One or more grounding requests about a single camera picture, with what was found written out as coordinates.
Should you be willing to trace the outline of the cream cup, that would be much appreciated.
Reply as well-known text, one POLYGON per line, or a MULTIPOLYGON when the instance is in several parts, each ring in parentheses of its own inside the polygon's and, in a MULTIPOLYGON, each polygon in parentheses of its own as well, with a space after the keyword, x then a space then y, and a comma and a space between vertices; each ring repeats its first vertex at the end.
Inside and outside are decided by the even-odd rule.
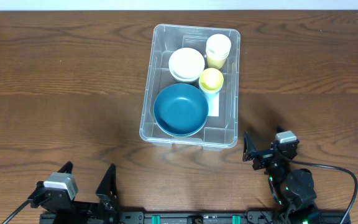
POLYGON ((230 52, 231 40, 223 34, 214 34, 206 42, 206 52, 224 54, 230 52))

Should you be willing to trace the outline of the yellow cup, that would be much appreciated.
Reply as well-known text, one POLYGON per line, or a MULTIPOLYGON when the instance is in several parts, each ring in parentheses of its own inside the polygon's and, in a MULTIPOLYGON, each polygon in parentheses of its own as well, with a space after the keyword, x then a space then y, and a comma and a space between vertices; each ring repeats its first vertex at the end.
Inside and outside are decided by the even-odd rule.
POLYGON ((227 58, 212 58, 210 56, 207 56, 206 59, 209 68, 221 69, 225 64, 227 58))
POLYGON ((199 86, 206 92, 216 93, 224 83, 223 74, 216 68, 207 68, 199 77, 199 86))

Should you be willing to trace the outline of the light blue cup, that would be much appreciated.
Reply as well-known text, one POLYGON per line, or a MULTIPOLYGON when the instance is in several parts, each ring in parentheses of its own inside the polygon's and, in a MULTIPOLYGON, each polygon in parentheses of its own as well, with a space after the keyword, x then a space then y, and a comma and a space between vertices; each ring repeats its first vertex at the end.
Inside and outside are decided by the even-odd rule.
POLYGON ((220 88, 216 89, 216 90, 207 90, 206 88, 204 88, 202 85, 199 86, 199 89, 203 92, 203 94, 205 95, 207 101, 208 101, 208 105, 211 108, 215 108, 217 106, 219 106, 219 92, 220 92, 220 88))

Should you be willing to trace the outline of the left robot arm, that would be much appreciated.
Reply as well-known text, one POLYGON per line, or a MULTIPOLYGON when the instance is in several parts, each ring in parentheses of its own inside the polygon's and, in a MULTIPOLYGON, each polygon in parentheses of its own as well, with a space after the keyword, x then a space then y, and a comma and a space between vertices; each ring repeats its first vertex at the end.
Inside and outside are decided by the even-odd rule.
POLYGON ((68 161, 46 181, 36 183, 27 198, 32 208, 42 207, 54 214, 54 223, 119 223, 116 166, 111 164, 96 190, 98 203, 76 201, 78 187, 68 161))

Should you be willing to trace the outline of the yellow small bowl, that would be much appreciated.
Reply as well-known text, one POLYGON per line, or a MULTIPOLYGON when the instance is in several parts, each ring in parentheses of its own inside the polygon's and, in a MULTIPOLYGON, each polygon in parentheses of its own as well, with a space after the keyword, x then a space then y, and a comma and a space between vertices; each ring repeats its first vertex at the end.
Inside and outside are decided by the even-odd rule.
POLYGON ((195 76, 195 77, 191 77, 191 78, 183 78, 183 77, 179 77, 176 74, 172 73, 172 77, 180 83, 194 83, 195 81, 197 81, 197 79, 199 79, 200 76, 195 76))

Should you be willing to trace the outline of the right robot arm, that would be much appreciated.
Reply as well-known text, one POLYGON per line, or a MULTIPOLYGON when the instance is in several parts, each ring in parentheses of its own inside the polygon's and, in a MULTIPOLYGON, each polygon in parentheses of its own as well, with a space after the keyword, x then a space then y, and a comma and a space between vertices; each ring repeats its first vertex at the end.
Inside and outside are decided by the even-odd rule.
POLYGON ((314 202, 317 195, 312 173, 308 169, 290 167, 299 143, 293 132, 281 131, 269 149, 258 151, 250 134, 244 133, 242 160, 252 161, 254 170, 265 171, 273 199, 282 206, 272 218, 274 223, 324 223, 314 202))

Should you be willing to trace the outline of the dark blue bowl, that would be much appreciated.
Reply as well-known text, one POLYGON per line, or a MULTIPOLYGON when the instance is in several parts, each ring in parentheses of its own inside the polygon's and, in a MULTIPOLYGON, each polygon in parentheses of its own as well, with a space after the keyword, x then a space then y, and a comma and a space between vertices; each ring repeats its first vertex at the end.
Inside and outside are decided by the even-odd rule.
POLYGON ((155 122, 171 136, 191 136, 207 122, 209 106, 193 85, 177 83, 164 88, 154 102, 155 122))

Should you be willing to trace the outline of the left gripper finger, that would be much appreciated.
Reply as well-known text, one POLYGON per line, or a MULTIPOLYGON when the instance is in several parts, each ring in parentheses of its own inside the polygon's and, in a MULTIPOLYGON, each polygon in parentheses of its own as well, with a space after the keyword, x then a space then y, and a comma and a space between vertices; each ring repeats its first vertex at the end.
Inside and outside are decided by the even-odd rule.
POLYGON ((106 171, 99 187, 96 190, 96 195, 102 203, 108 203, 110 205, 119 204, 116 185, 116 166, 114 164, 111 164, 106 171))
POLYGON ((68 161, 66 164, 64 164, 59 170, 58 173, 66 173, 71 174, 73 169, 73 163, 71 161, 68 161))

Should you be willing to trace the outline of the pink cup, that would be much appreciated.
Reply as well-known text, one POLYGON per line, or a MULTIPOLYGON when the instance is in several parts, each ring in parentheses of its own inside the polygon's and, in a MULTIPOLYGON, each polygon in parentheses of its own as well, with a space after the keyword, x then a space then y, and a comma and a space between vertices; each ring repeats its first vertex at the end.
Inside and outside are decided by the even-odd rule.
POLYGON ((225 59, 227 59, 229 52, 226 52, 224 54, 216 54, 213 52, 207 52, 206 55, 211 60, 225 60, 225 59))

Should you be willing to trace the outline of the white small bowl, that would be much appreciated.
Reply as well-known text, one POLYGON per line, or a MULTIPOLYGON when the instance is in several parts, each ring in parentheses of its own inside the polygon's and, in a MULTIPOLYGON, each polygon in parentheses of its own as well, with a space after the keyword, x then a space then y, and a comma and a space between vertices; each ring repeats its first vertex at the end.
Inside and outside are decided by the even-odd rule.
POLYGON ((169 58, 168 67, 170 73, 179 77, 191 78, 200 76, 205 67, 205 61, 201 53, 192 48, 181 48, 169 58))

